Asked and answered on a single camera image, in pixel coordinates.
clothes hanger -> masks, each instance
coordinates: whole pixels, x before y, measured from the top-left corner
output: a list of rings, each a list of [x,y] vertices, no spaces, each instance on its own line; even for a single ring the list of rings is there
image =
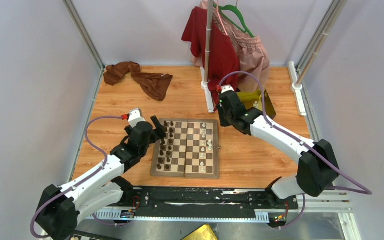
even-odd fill
[[[241,30],[243,33],[247,33],[249,34],[249,36],[251,36],[251,38],[254,38],[254,35],[251,33],[251,31],[248,29],[247,25],[245,24],[245,20],[244,20],[244,16],[242,16],[242,13],[241,11],[239,11],[239,9],[237,8],[237,5],[238,5],[238,1],[236,1],[236,6],[233,6],[233,5],[226,5],[226,6],[218,6],[218,9],[220,10],[220,13],[221,15],[223,15],[223,17],[225,17],[227,20],[229,20],[229,22],[231,22],[233,25],[235,25],[235,27],[237,27],[239,30]],[[237,18],[239,19],[240,21],[240,24],[242,25],[242,27],[244,29],[242,29],[241,27],[239,27],[236,23],[234,23],[230,18],[228,18],[225,14],[223,14],[221,11],[231,11],[232,13],[234,13]]]

red connector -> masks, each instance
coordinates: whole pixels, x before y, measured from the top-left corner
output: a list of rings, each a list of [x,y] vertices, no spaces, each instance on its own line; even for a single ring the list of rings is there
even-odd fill
[[[121,119],[127,120],[127,119],[129,119],[129,115],[128,114],[123,114],[123,115],[121,115]]]

checkered pattern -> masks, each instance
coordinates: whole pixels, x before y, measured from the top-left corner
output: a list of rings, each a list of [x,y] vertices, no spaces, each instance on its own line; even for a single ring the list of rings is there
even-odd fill
[[[164,149],[155,143],[151,174],[170,177],[218,178],[218,122],[216,120],[162,118],[167,121]],[[209,150],[208,140],[212,140]]]
[[[212,122],[206,122],[205,124],[204,127],[202,122],[193,122],[193,120],[187,124],[186,174],[214,173],[214,126]],[[212,140],[212,150],[208,148],[208,139]]]
[[[171,123],[167,123],[166,127],[167,136],[165,137],[165,149],[161,150],[161,142],[155,147],[162,151],[158,151],[158,164],[161,166],[161,169],[156,169],[157,172],[170,172],[170,173],[183,173],[185,172],[185,156],[186,156],[186,138],[188,137],[188,123],[182,121],[173,121],[173,126]]]

wooden surface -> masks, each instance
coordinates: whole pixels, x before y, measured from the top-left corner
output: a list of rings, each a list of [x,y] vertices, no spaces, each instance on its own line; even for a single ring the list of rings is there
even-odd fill
[[[164,101],[159,102],[148,97],[128,74],[121,83],[114,86],[102,81],[91,118],[103,115],[119,116],[139,107],[149,122],[153,115],[158,118],[218,120],[218,113],[207,112],[198,67],[142,66],[142,72],[174,76]],[[305,118],[298,115],[290,85],[288,69],[272,67],[266,88],[277,112],[274,120],[291,131],[309,138]],[[109,153],[126,135],[124,128],[127,125],[128,122],[125,120],[100,119],[90,126],[89,138]],[[277,148],[263,140],[243,135],[233,127],[219,126],[219,141],[221,145],[219,179],[151,176],[153,145],[149,148],[147,156],[123,174],[123,177],[136,186],[265,188],[274,179],[297,172],[298,166],[295,162]],[[102,159],[102,153],[84,141],[73,177],[77,178],[84,174]]]

brown cloth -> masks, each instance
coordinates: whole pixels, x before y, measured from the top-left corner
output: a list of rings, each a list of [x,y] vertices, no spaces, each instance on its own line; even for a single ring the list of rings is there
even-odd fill
[[[129,72],[131,72],[131,77],[140,85],[146,95],[160,102],[166,98],[167,89],[172,82],[173,76],[170,74],[141,72],[141,66],[136,62],[124,61],[107,66],[106,72],[103,74],[104,81],[114,86],[121,82]]]
[[[106,84],[114,86],[121,82],[129,72],[140,73],[141,65],[132,61],[123,61],[116,65],[108,65],[106,66],[106,72],[103,74],[103,80]]]

